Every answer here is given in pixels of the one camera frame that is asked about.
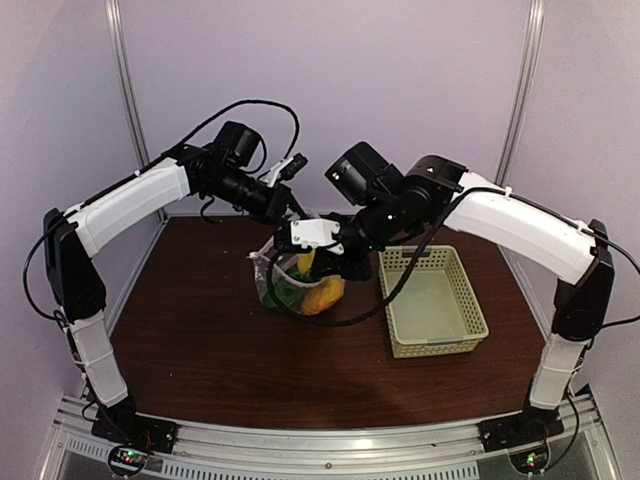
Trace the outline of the orange mango slice toy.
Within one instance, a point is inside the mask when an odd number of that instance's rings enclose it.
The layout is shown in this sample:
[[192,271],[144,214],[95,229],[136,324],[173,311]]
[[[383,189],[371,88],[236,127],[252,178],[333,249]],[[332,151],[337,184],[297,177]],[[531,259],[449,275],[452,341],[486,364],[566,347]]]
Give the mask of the orange mango slice toy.
[[335,305],[344,295],[345,281],[339,276],[327,277],[319,286],[310,289],[303,298],[300,312],[315,316]]

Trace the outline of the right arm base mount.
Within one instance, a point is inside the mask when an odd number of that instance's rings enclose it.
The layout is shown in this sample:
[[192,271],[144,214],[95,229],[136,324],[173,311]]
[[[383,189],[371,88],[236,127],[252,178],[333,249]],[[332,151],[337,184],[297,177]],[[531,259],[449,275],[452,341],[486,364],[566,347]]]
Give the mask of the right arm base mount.
[[526,407],[519,413],[481,421],[478,425],[484,451],[494,452],[544,442],[560,435],[565,427],[559,410]]

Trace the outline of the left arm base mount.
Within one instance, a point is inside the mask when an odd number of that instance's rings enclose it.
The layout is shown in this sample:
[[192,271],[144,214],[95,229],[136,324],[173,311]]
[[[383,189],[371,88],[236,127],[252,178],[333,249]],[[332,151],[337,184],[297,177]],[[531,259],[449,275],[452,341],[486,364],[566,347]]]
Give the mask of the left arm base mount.
[[132,408],[100,407],[91,427],[95,437],[138,450],[171,454],[178,425],[173,421],[139,415]]

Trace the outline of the green bok choy toy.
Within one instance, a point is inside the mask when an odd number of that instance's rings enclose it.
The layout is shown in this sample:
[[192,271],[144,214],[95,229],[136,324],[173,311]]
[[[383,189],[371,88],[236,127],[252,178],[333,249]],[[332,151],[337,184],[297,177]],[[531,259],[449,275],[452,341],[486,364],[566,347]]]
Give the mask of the green bok choy toy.
[[[306,280],[308,280],[300,275],[295,268],[290,269],[287,273],[296,281],[306,283]],[[274,289],[284,305],[291,310],[300,311],[301,303],[308,291],[307,288],[293,285],[282,276],[278,276],[277,281],[274,281]],[[277,308],[276,302],[268,291],[262,296],[261,302],[267,308]]]

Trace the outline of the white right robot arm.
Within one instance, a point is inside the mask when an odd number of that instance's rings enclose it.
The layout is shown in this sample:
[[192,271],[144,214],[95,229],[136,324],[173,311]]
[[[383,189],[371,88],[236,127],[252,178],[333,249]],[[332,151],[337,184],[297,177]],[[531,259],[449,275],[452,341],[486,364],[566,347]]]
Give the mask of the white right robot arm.
[[535,440],[550,426],[550,412],[604,323],[615,276],[604,225],[549,213],[441,156],[424,156],[401,173],[366,142],[343,153],[325,176],[359,210],[352,218],[333,215],[340,228],[329,250],[316,255],[315,277],[366,281],[373,251],[424,225],[480,237],[557,276],[551,333],[524,411],[512,423],[519,440]]

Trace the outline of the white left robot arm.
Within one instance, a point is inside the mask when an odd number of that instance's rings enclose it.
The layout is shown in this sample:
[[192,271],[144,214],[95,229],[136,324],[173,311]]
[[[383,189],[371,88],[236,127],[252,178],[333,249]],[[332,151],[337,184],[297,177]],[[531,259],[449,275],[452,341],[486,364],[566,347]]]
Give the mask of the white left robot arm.
[[106,324],[108,287],[101,275],[103,254],[171,204],[191,196],[221,200],[258,221],[278,225],[299,211],[287,181],[307,164],[287,153],[262,178],[247,169],[262,137],[248,126],[226,122],[203,146],[180,143],[150,165],[96,196],[44,218],[46,275],[75,361],[94,400],[109,408],[106,429],[123,444],[144,433],[138,415],[120,405],[129,388],[120,371]]

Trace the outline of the yellow lemon toy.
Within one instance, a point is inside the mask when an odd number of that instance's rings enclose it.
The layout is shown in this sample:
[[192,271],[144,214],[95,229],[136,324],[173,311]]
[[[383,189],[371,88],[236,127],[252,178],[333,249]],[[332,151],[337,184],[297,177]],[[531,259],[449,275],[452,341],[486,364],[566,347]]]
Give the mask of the yellow lemon toy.
[[300,254],[298,256],[297,269],[300,275],[307,276],[310,274],[314,258],[315,258],[314,250],[312,250],[309,253]]

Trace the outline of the clear zip top bag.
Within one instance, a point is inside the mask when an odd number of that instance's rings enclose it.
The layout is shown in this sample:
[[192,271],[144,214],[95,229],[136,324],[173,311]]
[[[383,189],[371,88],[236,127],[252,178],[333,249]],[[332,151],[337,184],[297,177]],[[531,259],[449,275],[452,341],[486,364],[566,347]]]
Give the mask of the clear zip top bag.
[[320,276],[312,269],[323,253],[344,253],[337,220],[312,213],[295,214],[284,221],[259,250],[248,254],[261,303],[267,308],[284,305],[297,315],[312,317],[331,309],[345,293],[339,275]]

